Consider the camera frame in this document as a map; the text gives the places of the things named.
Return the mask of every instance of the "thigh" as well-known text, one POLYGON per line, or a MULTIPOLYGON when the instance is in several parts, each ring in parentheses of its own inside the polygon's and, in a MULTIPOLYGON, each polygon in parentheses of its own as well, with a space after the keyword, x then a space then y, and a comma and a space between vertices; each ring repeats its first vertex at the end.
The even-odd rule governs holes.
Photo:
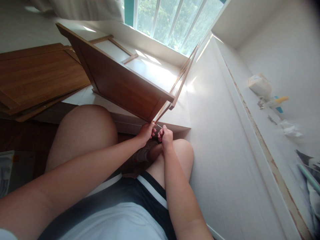
POLYGON ((118 143, 110 113, 98 105, 82 105, 61 121, 47 160, 46 172, 77 156, 118 143))
MULTIPOLYGON (((194 158, 193 148, 191 144, 184 139, 174 140, 173 148, 177 154, 182 170, 189 181, 194 158)), ((165 189, 164 157, 161 144, 150 149, 148 152, 148 159, 151 162, 154 161, 154 163, 146 171, 165 189)))

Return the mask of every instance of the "shorts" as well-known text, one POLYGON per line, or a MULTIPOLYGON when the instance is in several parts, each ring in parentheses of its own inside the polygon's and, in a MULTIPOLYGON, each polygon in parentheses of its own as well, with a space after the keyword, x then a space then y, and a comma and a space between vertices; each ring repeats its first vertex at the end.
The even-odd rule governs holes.
POLYGON ((124 202, 142 206, 163 228, 169 240, 176 239, 166 191, 146 171, 136 179, 122 178, 121 173, 113 174, 87 197, 54 219, 38 239, 57 240, 92 214, 124 202))

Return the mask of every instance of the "white t-shirt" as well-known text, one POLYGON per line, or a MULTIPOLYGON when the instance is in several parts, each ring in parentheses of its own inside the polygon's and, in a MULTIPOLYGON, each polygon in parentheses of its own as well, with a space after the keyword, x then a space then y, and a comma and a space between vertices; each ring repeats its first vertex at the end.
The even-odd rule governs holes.
MULTIPOLYGON (((1 240, 17 240, 10 232, 0 229, 1 240)), ((120 203, 97 212, 70 229, 59 240, 167 240, 163 228, 140 205, 120 203)))

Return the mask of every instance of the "window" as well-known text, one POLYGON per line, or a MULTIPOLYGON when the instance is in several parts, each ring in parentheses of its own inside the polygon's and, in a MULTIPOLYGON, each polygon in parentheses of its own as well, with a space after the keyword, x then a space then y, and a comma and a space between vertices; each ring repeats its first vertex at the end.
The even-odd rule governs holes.
POLYGON ((189 56, 226 0, 134 0, 133 27, 189 56))

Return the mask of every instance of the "curtain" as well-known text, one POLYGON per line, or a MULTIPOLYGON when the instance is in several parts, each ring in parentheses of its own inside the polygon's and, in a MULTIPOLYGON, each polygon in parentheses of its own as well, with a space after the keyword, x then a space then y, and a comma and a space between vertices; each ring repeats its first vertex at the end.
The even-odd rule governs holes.
POLYGON ((121 0, 31 0, 39 11, 54 10, 69 20, 124 22, 121 0))

